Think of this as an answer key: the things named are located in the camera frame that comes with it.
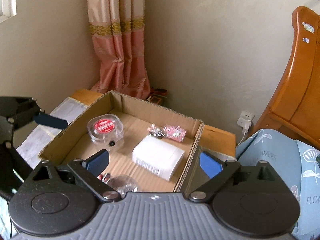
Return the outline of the clear plastic jar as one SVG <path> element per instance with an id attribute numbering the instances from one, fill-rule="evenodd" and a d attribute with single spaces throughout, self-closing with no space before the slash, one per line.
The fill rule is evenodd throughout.
<path id="1" fill-rule="evenodd" d="M 98 178 L 103 183 L 116 190 L 122 198 L 124 198 L 128 192 L 139 191 L 137 182 L 127 175 L 111 176 L 109 173 L 105 173 L 99 175 Z"/>

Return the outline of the pink candy wrapper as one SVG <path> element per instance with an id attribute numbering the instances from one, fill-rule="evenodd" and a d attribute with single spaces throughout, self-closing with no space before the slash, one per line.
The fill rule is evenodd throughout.
<path id="1" fill-rule="evenodd" d="M 180 126 L 165 125 L 163 131 L 168 139 L 176 142 L 182 142 L 186 134 L 186 130 Z"/>

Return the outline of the small silver item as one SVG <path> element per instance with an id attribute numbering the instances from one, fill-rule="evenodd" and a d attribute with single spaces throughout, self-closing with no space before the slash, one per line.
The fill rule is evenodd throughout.
<path id="1" fill-rule="evenodd" d="M 147 131 L 150 136 L 156 137 L 158 139 L 162 139 L 166 137 L 166 134 L 163 131 L 163 129 L 156 126 L 155 124 L 152 124 L 150 127 L 148 127 Z"/>

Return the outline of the clear round case red label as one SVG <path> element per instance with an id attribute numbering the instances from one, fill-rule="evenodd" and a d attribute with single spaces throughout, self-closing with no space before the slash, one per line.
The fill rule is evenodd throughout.
<path id="1" fill-rule="evenodd" d="M 105 114 L 91 119 L 87 130 L 97 151 L 116 152 L 124 144 L 124 126 L 118 116 Z"/>

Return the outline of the white plastic box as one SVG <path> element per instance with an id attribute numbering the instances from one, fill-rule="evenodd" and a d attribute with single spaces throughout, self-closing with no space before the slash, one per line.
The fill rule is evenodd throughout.
<path id="1" fill-rule="evenodd" d="M 169 181 L 185 151 L 147 135 L 132 151 L 132 161 L 152 174 Z"/>

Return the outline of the brown cardboard box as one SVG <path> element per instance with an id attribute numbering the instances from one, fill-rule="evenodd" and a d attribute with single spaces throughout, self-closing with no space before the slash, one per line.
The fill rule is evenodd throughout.
<path id="1" fill-rule="evenodd" d="M 86 159 L 98 152 L 99 147 L 90 139 L 87 123 L 104 114 L 116 115 L 124 125 L 124 140 L 121 147 L 110 154 L 105 172 L 132 177 L 142 191 L 180 191 L 204 129 L 203 121 L 117 92 L 108 92 L 89 105 L 39 153 L 39 158 L 60 165 L 77 158 Z M 151 124 L 180 126 L 187 131 L 182 143 L 166 141 L 184 150 L 182 160 L 169 181 L 132 161 L 133 149 L 148 135 L 147 129 Z"/>

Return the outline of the light blue floral pillow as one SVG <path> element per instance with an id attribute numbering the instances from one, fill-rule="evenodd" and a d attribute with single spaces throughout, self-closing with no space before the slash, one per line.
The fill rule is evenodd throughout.
<path id="1" fill-rule="evenodd" d="M 241 165 L 268 161 L 300 204 L 297 239 L 319 239 L 319 150 L 273 129 L 260 129 L 235 152 Z"/>

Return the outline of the wooden headboard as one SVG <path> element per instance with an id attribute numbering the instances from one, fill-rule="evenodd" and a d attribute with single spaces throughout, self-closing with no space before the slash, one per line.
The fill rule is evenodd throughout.
<path id="1" fill-rule="evenodd" d="M 292 26 L 295 34 L 287 67 L 251 132 L 274 129 L 319 148 L 319 15 L 297 7 Z"/>

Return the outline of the pink beige curtain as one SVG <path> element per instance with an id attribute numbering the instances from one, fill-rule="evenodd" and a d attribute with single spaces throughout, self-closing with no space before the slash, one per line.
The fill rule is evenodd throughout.
<path id="1" fill-rule="evenodd" d="M 87 0 L 89 31 L 100 62 L 92 90 L 146 99 L 150 82 L 144 59 L 145 0 Z"/>

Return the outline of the white wall charger plug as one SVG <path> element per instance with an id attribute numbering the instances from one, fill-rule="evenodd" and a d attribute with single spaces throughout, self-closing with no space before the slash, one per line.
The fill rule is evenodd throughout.
<path id="1" fill-rule="evenodd" d="M 242 134 L 246 135 L 252 126 L 252 121 L 254 119 L 254 114 L 248 112 L 248 111 L 242 111 L 238 120 L 237 125 L 242 128 Z"/>

